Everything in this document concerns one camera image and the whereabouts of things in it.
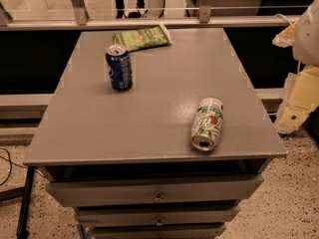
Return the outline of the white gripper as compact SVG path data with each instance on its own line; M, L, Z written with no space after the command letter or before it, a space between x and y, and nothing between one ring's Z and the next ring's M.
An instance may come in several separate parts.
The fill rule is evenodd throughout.
M294 44L297 23L292 23L279 34L272 44L287 48ZM319 106L319 68L306 65L298 74L288 74L287 104L279 106L274 128L281 134L290 134L300 128Z

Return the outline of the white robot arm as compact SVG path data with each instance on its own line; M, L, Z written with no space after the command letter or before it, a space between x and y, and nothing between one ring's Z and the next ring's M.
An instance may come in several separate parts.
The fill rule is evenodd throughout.
M289 134L300 128L319 107L319 0L314 0L296 23L277 34L272 44L292 47L297 73L289 73L274 127Z

